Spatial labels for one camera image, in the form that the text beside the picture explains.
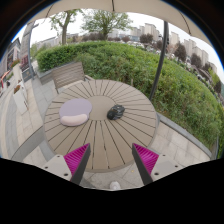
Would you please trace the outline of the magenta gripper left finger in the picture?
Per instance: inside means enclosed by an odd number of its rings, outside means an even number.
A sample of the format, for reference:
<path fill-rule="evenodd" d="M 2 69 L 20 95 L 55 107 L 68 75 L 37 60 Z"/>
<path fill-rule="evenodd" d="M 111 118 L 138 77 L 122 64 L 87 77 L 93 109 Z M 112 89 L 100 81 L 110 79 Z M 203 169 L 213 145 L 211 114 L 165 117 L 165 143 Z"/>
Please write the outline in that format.
<path fill-rule="evenodd" d="M 65 162 L 72 174 L 72 183 L 76 185 L 80 184 L 90 152 L 90 144 L 87 143 L 64 156 Z"/>

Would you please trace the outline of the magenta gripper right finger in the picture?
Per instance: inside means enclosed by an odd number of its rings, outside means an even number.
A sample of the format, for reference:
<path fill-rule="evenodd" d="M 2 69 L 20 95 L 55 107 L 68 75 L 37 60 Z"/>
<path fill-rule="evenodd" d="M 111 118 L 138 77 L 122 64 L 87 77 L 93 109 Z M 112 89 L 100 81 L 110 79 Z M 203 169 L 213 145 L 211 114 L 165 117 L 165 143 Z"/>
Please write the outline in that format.
<path fill-rule="evenodd" d="M 151 177 L 152 170 L 159 158 L 159 155 L 136 143 L 132 144 L 132 154 L 140 173 L 144 185 L 153 182 Z"/>

